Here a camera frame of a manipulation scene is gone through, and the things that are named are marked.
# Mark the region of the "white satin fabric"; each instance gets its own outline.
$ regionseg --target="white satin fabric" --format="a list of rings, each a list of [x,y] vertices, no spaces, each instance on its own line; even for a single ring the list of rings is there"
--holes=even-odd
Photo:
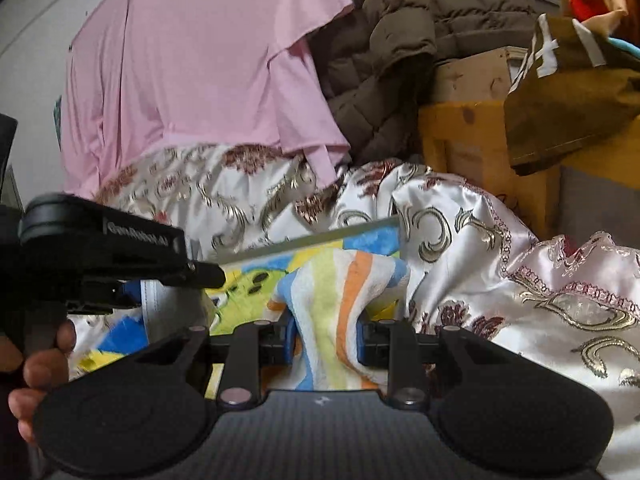
[[[575,252],[539,242],[487,192],[398,160],[315,194],[302,158],[255,147],[165,150],[127,171],[100,202],[180,226],[207,258],[399,214],[415,329],[458,324],[595,389],[616,424],[601,472],[640,478],[638,251],[602,232]]]

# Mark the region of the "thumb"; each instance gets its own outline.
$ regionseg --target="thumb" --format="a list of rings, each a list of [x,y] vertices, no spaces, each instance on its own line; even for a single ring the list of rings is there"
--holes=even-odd
[[[22,364],[22,354],[11,340],[0,333],[0,373],[15,372]]]

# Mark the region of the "pink fabric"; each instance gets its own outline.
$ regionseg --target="pink fabric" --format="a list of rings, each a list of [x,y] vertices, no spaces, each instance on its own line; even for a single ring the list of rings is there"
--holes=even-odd
[[[320,186],[348,150],[303,39],[351,0],[104,0],[75,38],[63,107],[65,191],[92,197],[168,146],[303,150]]]

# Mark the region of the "human hand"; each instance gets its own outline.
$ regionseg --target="human hand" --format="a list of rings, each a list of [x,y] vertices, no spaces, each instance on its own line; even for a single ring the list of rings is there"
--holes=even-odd
[[[66,356],[76,345],[76,329],[71,321],[65,321],[58,329],[56,345],[57,348],[37,352],[27,359],[24,364],[24,381],[28,387],[9,394],[9,408],[18,419],[18,430],[30,444],[35,442],[31,420],[36,408],[48,390],[68,381]],[[0,335],[0,372],[15,372],[22,364],[22,359],[11,341]]]

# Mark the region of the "white wall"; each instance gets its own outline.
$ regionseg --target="white wall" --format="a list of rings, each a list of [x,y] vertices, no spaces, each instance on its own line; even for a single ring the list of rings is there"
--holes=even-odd
[[[64,89],[69,43],[100,1],[0,2],[0,112],[18,120],[10,163],[25,206],[62,189],[53,108]]]

